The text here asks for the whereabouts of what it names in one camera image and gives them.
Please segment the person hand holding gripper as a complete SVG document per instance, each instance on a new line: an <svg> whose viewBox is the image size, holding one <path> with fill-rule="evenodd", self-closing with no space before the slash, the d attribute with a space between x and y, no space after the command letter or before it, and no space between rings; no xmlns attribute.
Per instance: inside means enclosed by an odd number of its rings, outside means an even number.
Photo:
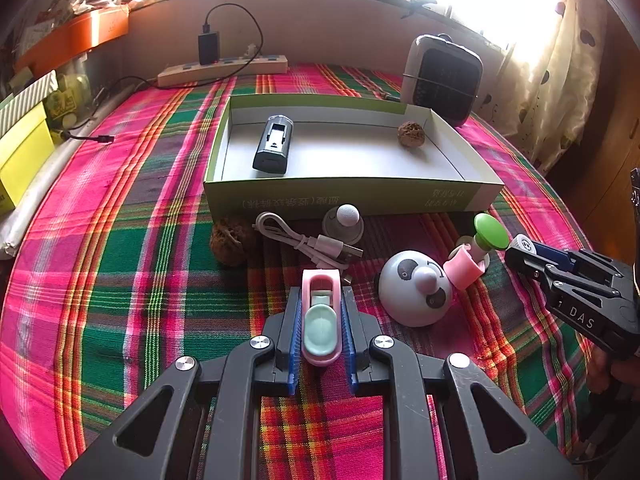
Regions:
<svg viewBox="0 0 640 480"><path fill-rule="evenodd" d="M593 347L587 364L588 389L593 393L604 393L614 379L630 387L632 400L639 401L640 359L638 356L616 360L599 347Z"/></svg>

